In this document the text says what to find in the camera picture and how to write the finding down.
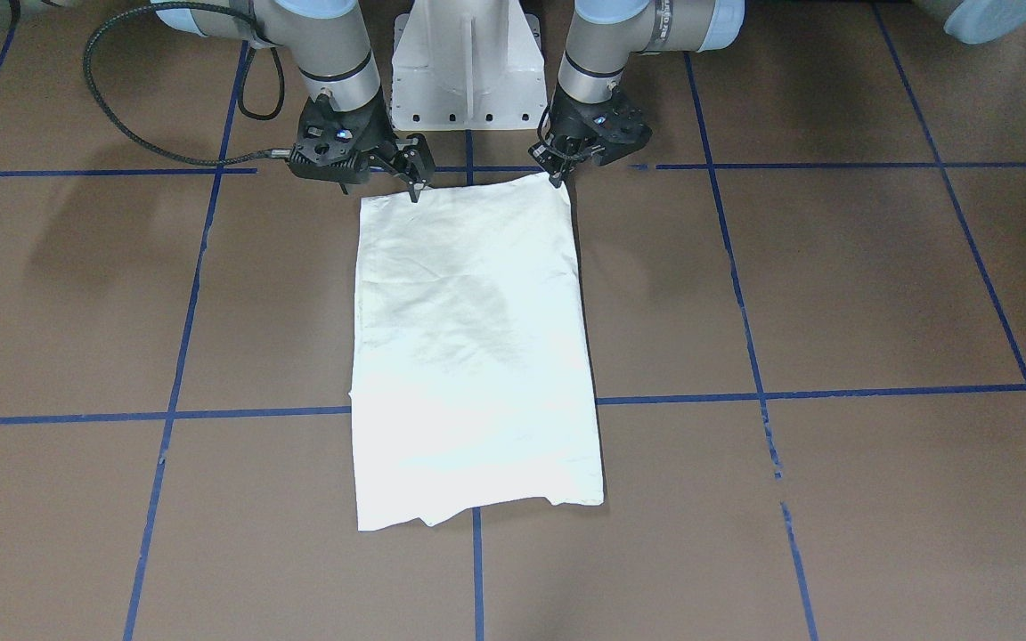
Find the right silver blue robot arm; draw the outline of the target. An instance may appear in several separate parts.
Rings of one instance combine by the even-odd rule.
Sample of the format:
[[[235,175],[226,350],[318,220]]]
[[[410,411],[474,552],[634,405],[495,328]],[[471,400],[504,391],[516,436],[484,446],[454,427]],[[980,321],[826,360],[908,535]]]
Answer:
[[[127,126],[103,98],[94,61],[107,34],[152,13],[175,31],[243,42],[248,49],[245,68],[256,50],[268,50],[280,86],[288,84],[280,57],[286,50],[308,91],[293,145],[240,157],[192,158],[148,142]],[[436,171],[424,135],[402,137],[392,126],[373,45],[355,1],[151,1],[98,25],[85,42],[81,64],[85,88],[111,124],[135,145],[177,163],[213,167],[280,161],[298,178],[341,188],[362,185],[379,169],[403,182],[411,202]]]

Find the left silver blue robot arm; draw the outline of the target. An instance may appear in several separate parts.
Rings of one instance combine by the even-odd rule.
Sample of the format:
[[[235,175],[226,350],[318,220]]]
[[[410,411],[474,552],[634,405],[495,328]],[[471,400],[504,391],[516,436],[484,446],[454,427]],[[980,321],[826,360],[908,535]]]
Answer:
[[[663,151],[624,179],[713,172],[1026,170],[1026,1],[578,1],[559,57],[547,172],[566,185],[611,93]]]

